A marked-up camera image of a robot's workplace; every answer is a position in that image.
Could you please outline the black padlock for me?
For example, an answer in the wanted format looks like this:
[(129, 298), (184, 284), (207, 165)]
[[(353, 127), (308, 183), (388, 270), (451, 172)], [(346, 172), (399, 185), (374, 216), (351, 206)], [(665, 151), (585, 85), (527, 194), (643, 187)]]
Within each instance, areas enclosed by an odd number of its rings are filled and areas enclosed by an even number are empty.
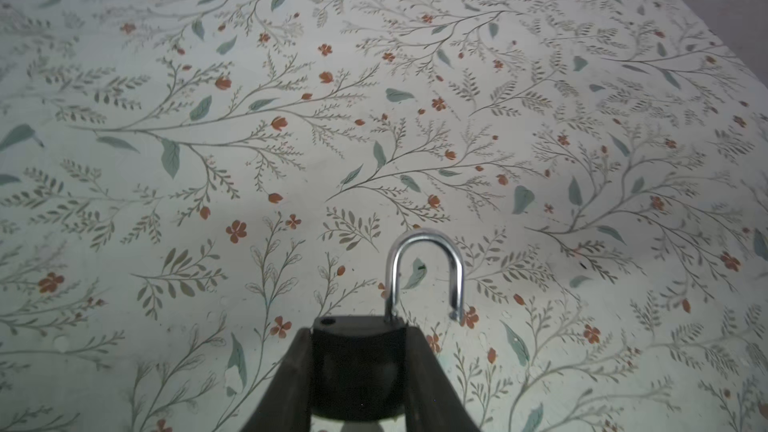
[(459, 249), (442, 232), (419, 229), (401, 235), (387, 257), (384, 313), (330, 316), (312, 329), (314, 414), (344, 421), (379, 421), (405, 415), (405, 342), (408, 326), (396, 314), (399, 269), (407, 249), (429, 242), (449, 266), (450, 317), (464, 317), (464, 264)]

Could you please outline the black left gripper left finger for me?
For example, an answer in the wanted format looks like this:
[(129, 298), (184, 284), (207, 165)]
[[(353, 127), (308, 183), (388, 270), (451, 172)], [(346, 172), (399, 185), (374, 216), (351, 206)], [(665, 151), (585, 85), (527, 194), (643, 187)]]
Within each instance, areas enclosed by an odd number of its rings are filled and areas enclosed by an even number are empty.
[(297, 332), (243, 432), (307, 432), (311, 428), (312, 335)]

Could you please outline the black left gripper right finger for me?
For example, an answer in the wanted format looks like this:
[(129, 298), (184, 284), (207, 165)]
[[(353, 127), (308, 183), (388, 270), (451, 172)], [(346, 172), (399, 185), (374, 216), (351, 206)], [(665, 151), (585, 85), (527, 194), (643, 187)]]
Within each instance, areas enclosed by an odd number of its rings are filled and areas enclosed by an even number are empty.
[(479, 431), (417, 327), (406, 329), (404, 366), (407, 432)]

